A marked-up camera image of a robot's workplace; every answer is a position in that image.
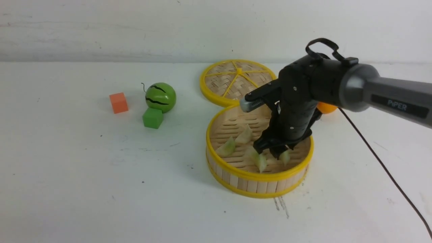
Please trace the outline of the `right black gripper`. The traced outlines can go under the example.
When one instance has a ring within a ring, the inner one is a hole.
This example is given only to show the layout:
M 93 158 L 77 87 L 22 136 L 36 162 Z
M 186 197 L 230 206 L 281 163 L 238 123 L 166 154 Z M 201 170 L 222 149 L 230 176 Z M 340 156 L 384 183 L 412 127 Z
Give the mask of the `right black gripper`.
M 253 142 L 255 151 L 258 154 L 265 150 L 270 154 L 277 152 L 278 160 L 290 160 L 295 146 L 312 134 L 311 126 L 321 115 L 317 104 L 316 100 L 290 104 L 282 99 L 271 110 L 267 129 Z

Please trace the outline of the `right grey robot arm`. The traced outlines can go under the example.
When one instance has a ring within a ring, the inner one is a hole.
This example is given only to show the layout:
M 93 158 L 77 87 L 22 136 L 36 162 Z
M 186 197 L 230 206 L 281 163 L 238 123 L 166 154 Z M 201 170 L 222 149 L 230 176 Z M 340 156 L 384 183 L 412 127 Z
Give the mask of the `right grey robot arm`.
M 431 84 L 381 77 L 372 65 L 349 57 L 331 60 L 304 56 L 280 70 L 277 79 L 244 97 L 250 112 L 263 104 L 271 110 L 269 126 L 253 147 L 279 158 L 312 135 L 318 103 L 352 112 L 369 107 L 431 127 Z

